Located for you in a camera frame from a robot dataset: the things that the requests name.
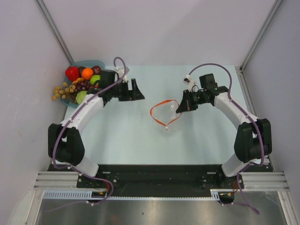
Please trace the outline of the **orange fruit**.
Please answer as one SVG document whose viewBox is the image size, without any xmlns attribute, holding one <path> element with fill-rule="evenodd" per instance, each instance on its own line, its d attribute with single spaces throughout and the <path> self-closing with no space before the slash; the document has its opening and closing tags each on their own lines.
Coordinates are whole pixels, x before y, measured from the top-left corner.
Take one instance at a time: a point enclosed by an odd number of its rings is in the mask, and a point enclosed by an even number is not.
<svg viewBox="0 0 300 225">
<path fill-rule="evenodd" d="M 94 75 L 93 70 L 88 67 L 85 68 L 81 73 L 81 76 L 84 80 L 89 80 L 93 75 Z"/>
</svg>

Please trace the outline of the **clear zip top bag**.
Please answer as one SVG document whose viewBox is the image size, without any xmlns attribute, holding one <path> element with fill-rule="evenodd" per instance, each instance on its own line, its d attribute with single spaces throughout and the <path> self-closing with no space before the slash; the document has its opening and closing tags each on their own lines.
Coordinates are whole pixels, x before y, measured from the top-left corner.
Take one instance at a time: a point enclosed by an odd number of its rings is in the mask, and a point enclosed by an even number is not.
<svg viewBox="0 0 300 225">
<path fill-rule="evenodd" d="M 176 113 L 179 102 L 167 99 L 150 108 L 150 130 L 160 138 L 171 138 L 183 130 L 182 113 Z"/>
</svg>

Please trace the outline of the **green cabbage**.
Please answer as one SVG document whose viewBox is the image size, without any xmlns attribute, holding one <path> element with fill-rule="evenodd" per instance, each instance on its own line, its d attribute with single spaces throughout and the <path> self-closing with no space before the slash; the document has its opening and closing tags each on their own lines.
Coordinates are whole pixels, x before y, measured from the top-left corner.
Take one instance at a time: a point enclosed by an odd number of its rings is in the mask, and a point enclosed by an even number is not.
<svg viewBox="0 0 300 225">
<path fill-rule="evenodd" d="M 82 90 L 82 91 L 80 91 L 80 92 L 77 93 L 75 99 L 76 99 L 76 102 L 77 102 L 78 105 L 80 105 L 84 101 L 86 95 L 87 95 L 87 91 L 86 90 Z"/>
</svg>

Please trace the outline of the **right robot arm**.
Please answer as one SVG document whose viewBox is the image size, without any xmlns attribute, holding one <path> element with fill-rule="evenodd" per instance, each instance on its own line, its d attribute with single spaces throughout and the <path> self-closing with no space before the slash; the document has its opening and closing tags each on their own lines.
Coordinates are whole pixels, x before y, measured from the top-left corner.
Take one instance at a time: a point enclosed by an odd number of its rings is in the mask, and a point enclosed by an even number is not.
<svg viewBox="0 0 300 225">
<path fill-rule="evenodd" d="M 235 126 L 237 134 L 234 142 L 234 154 L 222 164 L 222 173 L 216 176 L 221 188 L 227 188 L 248 164 L 255 160 L 264 160 L 272 152 L 271 124 L 267 119 L 259 119 L 247 112 L 232 97 L 229 89 L 218 86 L 213 74 L 200 76 L 201 89 L 195 90 L 196 82 L 187 75 L 183 82 L 188 89 L 183 91 L 182 101 L 177 113 L 191 112 L 199 105 L 210 103 L 220 110 Z"/>
</svg>

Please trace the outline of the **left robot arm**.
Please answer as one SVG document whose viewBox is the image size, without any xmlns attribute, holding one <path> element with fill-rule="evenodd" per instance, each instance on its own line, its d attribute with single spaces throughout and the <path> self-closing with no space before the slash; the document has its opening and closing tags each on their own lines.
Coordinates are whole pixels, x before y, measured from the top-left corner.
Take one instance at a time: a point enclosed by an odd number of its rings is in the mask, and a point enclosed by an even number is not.
<svg viewBox="0 0 300 225">
<path fill-rule="evenodd" d="M 128 88 L 128 71 L 127 67 L 102 71 L 100 79 L 94 82 L 71 116 L 48 128 L 48 155 L 53 163 L 61 162 L 86 174 L 87 182 L 95 188 L 103 184 L 104 178 L 98 173 L 98 164 L 86 156 L 81 134 L 111 99 L 121 102 L 145 99 L 135 79 L 131 79 L 132 88 Z"/>
</svg>

